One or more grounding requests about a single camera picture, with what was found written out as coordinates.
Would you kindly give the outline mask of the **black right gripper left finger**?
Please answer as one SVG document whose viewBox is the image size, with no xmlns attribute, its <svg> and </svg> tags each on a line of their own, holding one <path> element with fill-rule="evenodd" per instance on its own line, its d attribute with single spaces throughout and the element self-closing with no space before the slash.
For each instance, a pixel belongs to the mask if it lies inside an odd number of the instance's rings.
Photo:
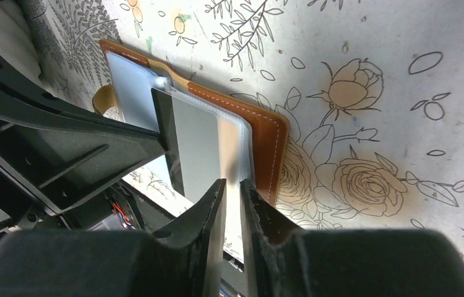
<svg viewBox="0 0 464 297">
<path fill-rule="evenodd" d="M 0 240 L 0 296 L 218 296 L 226 180 L 159 230 L 18 231 Z"/>
</svg>

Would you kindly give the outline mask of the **grey credit card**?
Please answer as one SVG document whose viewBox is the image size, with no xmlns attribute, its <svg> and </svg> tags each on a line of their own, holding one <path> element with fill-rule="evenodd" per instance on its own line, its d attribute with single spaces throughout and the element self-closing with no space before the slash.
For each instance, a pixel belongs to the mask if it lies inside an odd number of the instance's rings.
<svg viewBox="0 0 464 297">
<path fill-rule="evenodd" d="M 153 88 L 164 156 L 147 168 L 188 201 L 196 203 L 217 179 L 235 187 L 251 177 L 249 135 L 244 122 L 217 105 L 177 90 Z"/>
</svg>

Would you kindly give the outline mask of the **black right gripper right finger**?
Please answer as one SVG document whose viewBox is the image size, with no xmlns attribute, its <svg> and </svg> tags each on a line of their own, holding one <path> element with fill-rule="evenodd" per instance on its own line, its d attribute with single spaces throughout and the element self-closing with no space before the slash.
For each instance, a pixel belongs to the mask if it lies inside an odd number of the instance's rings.
<svg viewBox="0 0 464 297">
<path fill-rule="evenodd" d="M 248 296 L 464 296 L 464 261 L 441 233 L 306 230 L 240 184 Z"/>
</svg>

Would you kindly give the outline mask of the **light blue card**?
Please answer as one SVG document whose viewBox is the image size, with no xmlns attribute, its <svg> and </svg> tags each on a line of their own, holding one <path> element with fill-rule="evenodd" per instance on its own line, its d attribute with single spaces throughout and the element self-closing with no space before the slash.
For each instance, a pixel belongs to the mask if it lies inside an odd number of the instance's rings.
<svg viewBox="0 0 464 297">
<path fill-rule="evenodd" d="M 152 89 L 164 90 L 171 79 L 116 53 L 107 52 L 106 60 L 124 122 L 159 132 Z"/>
</svg>

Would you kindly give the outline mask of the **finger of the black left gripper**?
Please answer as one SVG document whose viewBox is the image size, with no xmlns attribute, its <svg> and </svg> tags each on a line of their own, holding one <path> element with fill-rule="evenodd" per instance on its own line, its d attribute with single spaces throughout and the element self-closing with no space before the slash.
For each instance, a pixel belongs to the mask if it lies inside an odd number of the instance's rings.
<svg viewBox="0 0 464 297">
<path fill-rule="evenodd" d="M 57 98 L 0 56 L 0 176 L 48 214 L 162 156 L 160 135 Z"/>
</svg>

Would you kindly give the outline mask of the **brown leather card holder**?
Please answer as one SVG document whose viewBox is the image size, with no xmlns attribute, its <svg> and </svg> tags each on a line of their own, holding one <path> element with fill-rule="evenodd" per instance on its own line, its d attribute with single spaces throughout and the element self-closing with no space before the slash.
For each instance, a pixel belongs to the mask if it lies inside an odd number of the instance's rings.
<svg viewBox="0 0 464 297">
<path fill-rule="evenodd" d="M 100 40 L 99 45 L 106 58 L 108 53 L 114 53 L 140 66 L 156 71 L 166 71 L 182 90 L 187 90 L 190 94 L 201 97 L 245 119 L 252 128 L 255 185 L 265 201 L 271 206 L 276 204 L 280 173 L 290 131 L 290 124 L 286 117 L 183 78 L 167 63 L 148 58 L 115 42 Z"/>
</svg>

